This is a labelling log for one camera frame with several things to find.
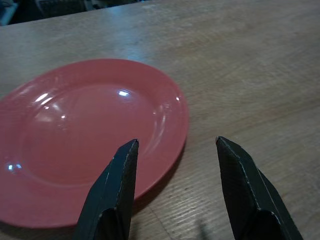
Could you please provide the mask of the dark chair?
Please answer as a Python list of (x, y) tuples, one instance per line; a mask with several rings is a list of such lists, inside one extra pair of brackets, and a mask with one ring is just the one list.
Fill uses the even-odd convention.
[(149, 0), (0, 0), (0, 26), (145, 1)]

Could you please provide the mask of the red round plate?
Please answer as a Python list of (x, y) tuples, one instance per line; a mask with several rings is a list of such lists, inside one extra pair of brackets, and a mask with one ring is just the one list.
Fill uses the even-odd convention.
[(0, 99), (0, 222), (75, 225), (89, 189), (132, 139), (138, 199), (174, 166), (188, 128), (183, 92), (147, 64), (100, 58), (41, 74)]

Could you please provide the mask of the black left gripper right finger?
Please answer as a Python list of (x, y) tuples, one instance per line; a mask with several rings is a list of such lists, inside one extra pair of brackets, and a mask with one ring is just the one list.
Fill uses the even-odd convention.
[(235, 240), (304, 240), (280, 194), (237, 143), (215, 140), (223, 197)]

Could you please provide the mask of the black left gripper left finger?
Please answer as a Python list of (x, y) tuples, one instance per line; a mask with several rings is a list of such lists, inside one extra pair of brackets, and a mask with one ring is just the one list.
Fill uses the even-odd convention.
[(122, 145), (90, 188), (72, 240), (128, 240), (139, 142)]

